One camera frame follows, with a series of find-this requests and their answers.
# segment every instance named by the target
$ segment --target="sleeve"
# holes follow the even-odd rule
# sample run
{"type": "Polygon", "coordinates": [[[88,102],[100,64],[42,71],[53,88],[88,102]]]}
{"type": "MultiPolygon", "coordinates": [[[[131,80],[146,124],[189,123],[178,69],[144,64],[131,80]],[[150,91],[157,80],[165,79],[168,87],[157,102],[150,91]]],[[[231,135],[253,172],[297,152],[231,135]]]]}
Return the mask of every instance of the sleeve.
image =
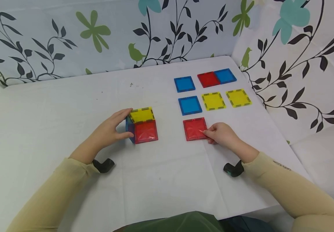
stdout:
{"type": "Polygon", "coordinates": [[[7,232],[57,231],[72,198],[94,172],[99,171],[93,164],[65,158],[16,215],[7,232]]]}
{"type": "Polygon", "coordinates": [[[292,231],[334,231],[334,200],[316,185],[262,152],[243,167],[295,218],[292,231]]]}

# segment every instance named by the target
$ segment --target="square tile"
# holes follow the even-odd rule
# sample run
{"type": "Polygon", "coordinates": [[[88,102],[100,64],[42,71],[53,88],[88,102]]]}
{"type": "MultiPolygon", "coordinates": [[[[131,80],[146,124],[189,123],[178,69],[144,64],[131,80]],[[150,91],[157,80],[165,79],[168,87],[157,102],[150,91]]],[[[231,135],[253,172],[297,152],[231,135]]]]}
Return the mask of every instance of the square tile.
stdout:
{"type": "Polygon", "coordinates": [[[220,92],[202,94],[202,99],[207,111],[226,108],[220,92]]]}
{"type": "Polygon", "coordinates": [[[198,74],[198,79],[201,82],[203,88],[220,85],[220,81],[214,72],[198,74]]]}
{"type": "Polygon", "coordinates": [[[141,108],[137,110],[132,110],[129,114],[133,123],[136,122],[146,122],[149,120],[154,120],[154,114],[151,107],[141,108]]]}
{"type": "Polygon", "coordinates": [[[228,68],[227,69],[221,69],[221,70],[218,70],[218,71],[214,71],[214,73],[216,74],[216,76],[219,79],[221,84],[236,81],[235,76],[233,75],[233,73],[228,68]]]}
{"type": "Polygon", "coordinates": [[[197,96],[179,98],[179,104],[182,115],[202,113],[197,96]]]}
{"type": "Polygon", "coordinates": [[[191,76],[175,78],[174,81],[178,93],[195,90],[191,76]]]}
{"type": "Polygon", "coordinates": [[[135,123],[135,144],[158,140],[155,120],[135,123]]]}
{"type": "Polygon", "coordinates": [[[184,120],[184,130],[186,141],[206,139],[203,131],[207,130],[206,121],[204,118],[195,118],[190,120],[184,120]]]}
{"type": "Polygon", "coordinates": [[[252,104],[244,89],[228,91],[226,96],[234,108],[252,104]]]}

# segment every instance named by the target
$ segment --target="bird illustration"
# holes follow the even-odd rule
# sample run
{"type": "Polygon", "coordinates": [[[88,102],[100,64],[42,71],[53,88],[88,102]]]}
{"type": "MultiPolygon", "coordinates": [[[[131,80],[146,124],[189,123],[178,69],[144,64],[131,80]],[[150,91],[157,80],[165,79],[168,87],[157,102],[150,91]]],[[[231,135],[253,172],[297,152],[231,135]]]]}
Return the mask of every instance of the bird illustration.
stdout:
{"type": "Polygon", "coordinates": [[[135,48],[135,44],[134,43],[130,43],[128,45],[128,51],[130,52],[130,57],[131,59],[133,59],[134,61],[136,61],[136,64],[138,61],[141,61],[144,56],[139,50],[137,50],[135,48]]]}
{"type": "Polygon", "coordinates": [[[245,68],[248,68],[248,62],[250,61],[250,51],[252,50],[248,47],[242,58],[242,66],[245,68]]]}

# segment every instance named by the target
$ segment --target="blue magnetic tile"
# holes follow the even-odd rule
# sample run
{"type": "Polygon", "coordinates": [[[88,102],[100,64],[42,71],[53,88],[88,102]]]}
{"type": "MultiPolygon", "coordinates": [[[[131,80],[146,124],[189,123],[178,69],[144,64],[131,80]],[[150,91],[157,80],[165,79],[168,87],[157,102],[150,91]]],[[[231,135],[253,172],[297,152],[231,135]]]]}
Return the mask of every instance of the blue magnetic tile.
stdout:
{"type": "Polygon", "coordinates": [[[182,115],[202,113],[197,96],[179,98],[179,104],[182,115]]]}
{"type": "Polygon", "coordinates": [[[174,81],[178,93],[195,90],[195,86],[192,82],[191,76],[175,78],[174,81]]]}
{"type": "MultiPolygon", "coordinates": [[[[133,124],[130,116],[128,115],[126,117],[126,131],[133,133],[135,135],[135,124],[133,124]]],[[[134,144],[135,143],[135,137],[130,137],[131,142],[134,144]]]]}
{"type": "Polygon", "coordinates": [[[219,79],[221,85],[225,83],[236,81],[235,76],[228,68],[215,71],[214,73],[216,73],[216,76],[219,79]]]}

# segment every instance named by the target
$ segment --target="white table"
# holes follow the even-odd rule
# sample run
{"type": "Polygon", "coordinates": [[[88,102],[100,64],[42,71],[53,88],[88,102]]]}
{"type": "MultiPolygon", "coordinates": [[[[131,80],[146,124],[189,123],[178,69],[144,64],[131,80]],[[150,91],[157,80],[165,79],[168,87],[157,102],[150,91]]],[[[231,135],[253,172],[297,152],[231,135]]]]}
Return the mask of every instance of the white table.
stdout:
{"type": "Polygon", "coordinates": [[[123,225],[199,210],[218,219],[277,205],[245,174],[223,166],[231,152],[206,140],[187,142],[182,120],[222,121],[243,140],[309,178],[242,73],[228,56],[15,85],[0,97],[0,231],[64,157],[113,112],[153,107],[158,141],[125,140],[101,151],[116,166],[94,175],[75,198],[61,230],[113,231],[123,225]],[[202,88],[197,74],[230,68],[238,81],[202,88]],[[174,78],[192,76],[195,91],[177,93],[174,78]],[[226,91],[244,88],[252,105],[233,108],[226,91]],[[226,109],[206,111],[202,93],[220,91],[226,109]],[[202,113],[182,116],[177,99],[197,95],[202,113]]]}

